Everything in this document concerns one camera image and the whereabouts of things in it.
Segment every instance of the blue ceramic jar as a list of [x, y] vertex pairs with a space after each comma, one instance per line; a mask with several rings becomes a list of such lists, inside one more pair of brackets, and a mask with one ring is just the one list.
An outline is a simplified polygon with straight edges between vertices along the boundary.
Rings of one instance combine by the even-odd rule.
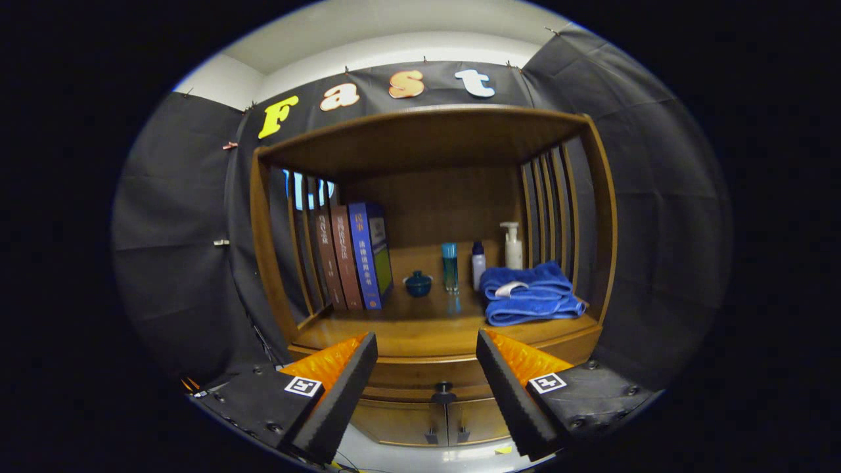
[[406, 290], [412, 297], [423, 297], [429, 294], [432, 288], [432, 277], [421, 271], [415, 271], [409, 278], [403, 279], [403, 284], [406, 285]]

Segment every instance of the book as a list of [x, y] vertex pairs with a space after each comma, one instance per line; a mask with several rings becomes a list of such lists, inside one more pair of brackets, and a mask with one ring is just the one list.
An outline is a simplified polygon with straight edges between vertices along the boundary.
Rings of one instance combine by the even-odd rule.
[[357, 266], [353, 258], [353, 242], [351, 239], [351, 225], [347, 219], [347, 205], [336, 205], [331, 209], [333, 220], [333, 246], [336, 247], [336, 266], [339, 268], [339, 280], [345, 303], [350, 311], [359, 311], [362, 305], [362, 295], [359, 292]]
[[357, 202], [349, 204], [347, 210], [365, 308], [382, 309], [394, 287], [383, 208], [370, 202]]
[[329, 205], [325, 205], [315, 216], [318, 248], [321, 254], [321, 266], [324, 269], [324, 279], [327, 283], [327, 292], [330, 293], [333, 308], [338, 311], [346, 311], [345, 293], [341, 290], [339, 268], [336, 266], [336, 249], [333, 244], [333, 225], [331, 225], [329, 208]]

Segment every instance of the small bottle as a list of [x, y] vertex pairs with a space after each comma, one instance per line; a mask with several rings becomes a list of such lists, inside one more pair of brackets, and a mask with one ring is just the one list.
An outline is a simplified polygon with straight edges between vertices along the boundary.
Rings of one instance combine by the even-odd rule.
[[523, 269], [523, 242], [517, 240], [519, 225], [515, 221], [500, 223], [500, 226], [508, 229], [505, 234], [505, 267], [509, 269]]
[[458, 257], [455, 243], [441, 245], [444, 259], [444, 290], [448, 294], [458, 294]]
[[473, 242], [473, 290], [479, 291], [479, 279], [485, 269], [484, 248], [482, 242]]

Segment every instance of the white ceiling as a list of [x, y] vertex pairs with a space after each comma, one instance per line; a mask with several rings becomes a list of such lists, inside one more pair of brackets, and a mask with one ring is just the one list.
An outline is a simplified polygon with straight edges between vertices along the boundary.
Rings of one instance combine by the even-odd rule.
[[221, 51], [263, 74], [360, 40], [424, 31], [502, 36], [535, 45], [569, 21], [516, 0], [325, 0], [255, 30]]

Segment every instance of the wooden cabinet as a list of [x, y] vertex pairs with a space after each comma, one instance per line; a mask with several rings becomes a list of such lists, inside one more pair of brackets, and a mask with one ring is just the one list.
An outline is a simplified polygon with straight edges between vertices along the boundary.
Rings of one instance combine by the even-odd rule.
[[[432, 402], [384, 402], [361, 399], [351, 423], [372, 440], [384, 444], [447, 445], [447, 424], [443, 407]], [[427, 434], [439, 444], [430, 444]]]
[[509, 435], [493, 398], [456, 401], [446, 408], [432, 402], [361, 399], [351, 422], [382, 444], [452, 447]]
[[[353, 424], [393, 444], [428, 444], [429, 429], [468, 442], [506, 435], [484, 372], [476, 360], [478, 330], [489, 327], [484, 302], [471, 287], [472, 242], [484, 244], [489, 267], [504, 263], [502, 221], [521, 223], [524, 264], [557, 259], [575, 287], [578, 211], [571, 169], [558, 152], [580, 139], [593, 183], [597, 241], [591, 297], [577, 319], [528, 322], [496, 331], [583, 363], [601, 334], [616, 266], [616, 199], [604, 147], [586, 115], [498, 105], [446, 105], [349, 120], [255, 150], [251, 170], [251, 225], [260, 276], [275, 321], [296, 359], [360, 333], [377, 335], [378, 362]], [[394, 291], [379, 311], [334, 311], [319, 287], [309, 225], [309, 197], [297, 210], [289, 179], [292, 252], [309, 310], [293, 319], [278, 271], [269, 218], [269, 169], [302, 173], [303, 195], [323, 180], [340, 203], [371, 200], [385, 212]], [[445, 294], [441, 243], [458, 244], [461, 295]], [[410, 297], [400, 281], [414, 270], [435, 278], [426, 297]], [[447, 412], [431, 404], [436, 383], [448, 381], [458, 397]]]

